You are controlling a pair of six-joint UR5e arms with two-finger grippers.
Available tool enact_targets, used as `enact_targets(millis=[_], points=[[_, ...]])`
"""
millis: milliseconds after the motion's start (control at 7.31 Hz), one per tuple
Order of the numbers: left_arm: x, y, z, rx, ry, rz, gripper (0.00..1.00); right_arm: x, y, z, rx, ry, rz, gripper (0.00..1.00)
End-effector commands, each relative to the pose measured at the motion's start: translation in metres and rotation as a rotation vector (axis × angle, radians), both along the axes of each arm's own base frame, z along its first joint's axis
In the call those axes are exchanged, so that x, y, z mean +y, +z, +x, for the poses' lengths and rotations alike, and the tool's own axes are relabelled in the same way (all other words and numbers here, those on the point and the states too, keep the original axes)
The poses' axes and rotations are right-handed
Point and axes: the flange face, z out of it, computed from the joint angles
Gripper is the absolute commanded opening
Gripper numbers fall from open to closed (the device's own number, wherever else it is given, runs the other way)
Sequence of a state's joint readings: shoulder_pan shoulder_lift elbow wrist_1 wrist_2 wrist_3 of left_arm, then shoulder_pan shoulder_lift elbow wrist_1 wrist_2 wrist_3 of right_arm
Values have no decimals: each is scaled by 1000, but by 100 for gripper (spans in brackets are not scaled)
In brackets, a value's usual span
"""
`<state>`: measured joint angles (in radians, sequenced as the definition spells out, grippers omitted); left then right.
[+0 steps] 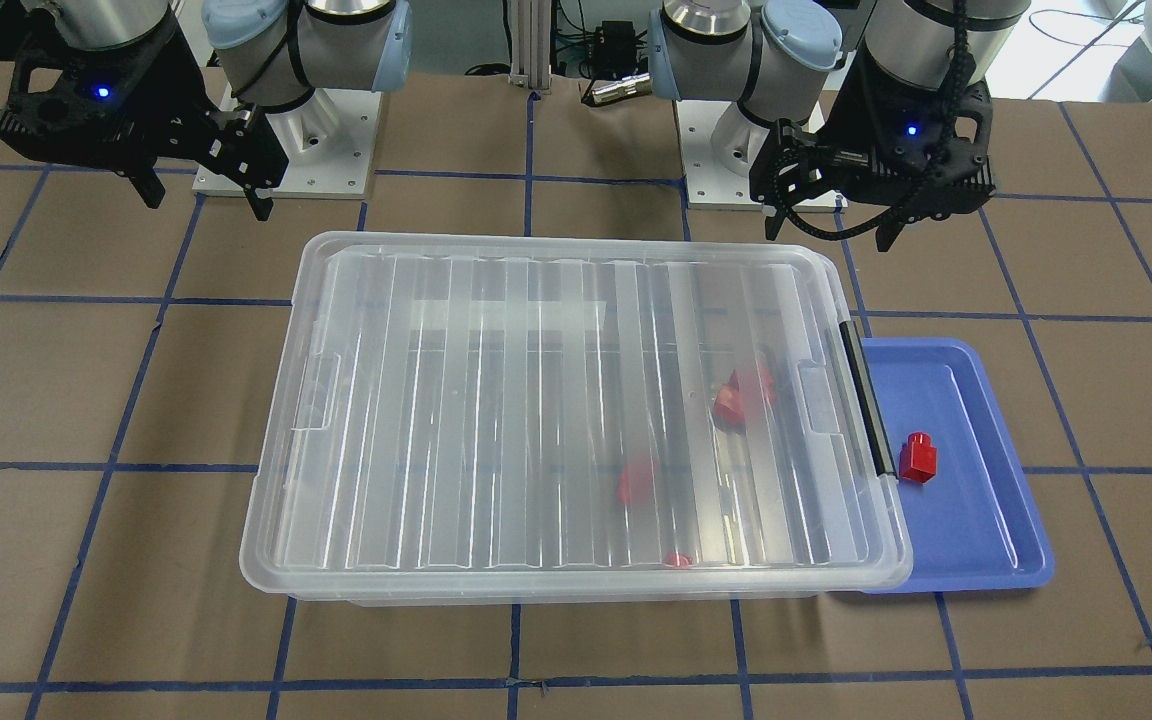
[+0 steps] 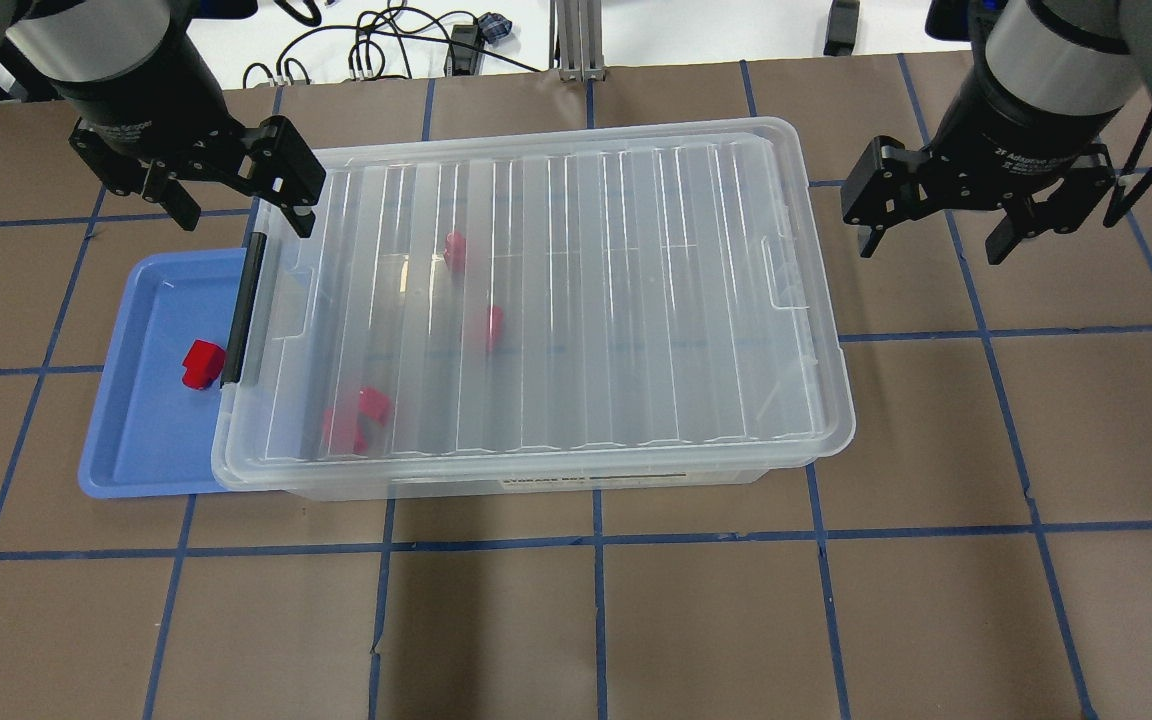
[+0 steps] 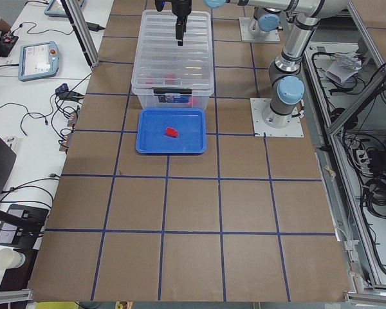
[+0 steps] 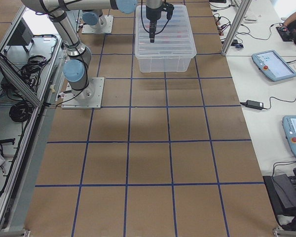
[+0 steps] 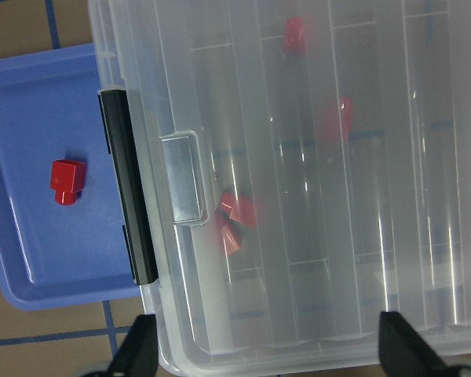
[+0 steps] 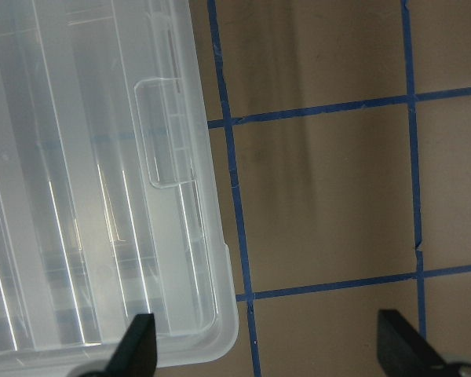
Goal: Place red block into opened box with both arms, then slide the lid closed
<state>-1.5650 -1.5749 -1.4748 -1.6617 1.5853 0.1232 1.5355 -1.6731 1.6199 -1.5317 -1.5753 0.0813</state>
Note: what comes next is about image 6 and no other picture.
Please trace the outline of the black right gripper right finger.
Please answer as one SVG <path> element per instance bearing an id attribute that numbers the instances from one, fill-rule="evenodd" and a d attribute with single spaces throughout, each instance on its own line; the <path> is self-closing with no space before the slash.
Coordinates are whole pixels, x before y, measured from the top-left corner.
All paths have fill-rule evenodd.
<path id="1" fill-rule="evenodd" d="M 445 360 L 396 309 L 380 309 L 377 359 L 385 376 L 438 376 Z"/>

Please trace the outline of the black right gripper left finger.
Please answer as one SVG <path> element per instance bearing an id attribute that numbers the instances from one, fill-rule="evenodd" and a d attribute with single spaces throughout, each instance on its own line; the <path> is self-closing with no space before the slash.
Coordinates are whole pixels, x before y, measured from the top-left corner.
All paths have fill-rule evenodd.
<path id="1" fill-rule="evenodd" d="M 157 364 L 154 314 L 137 314 L 105 367 L 104 376 L 149 377 L 155 374 Z"/>

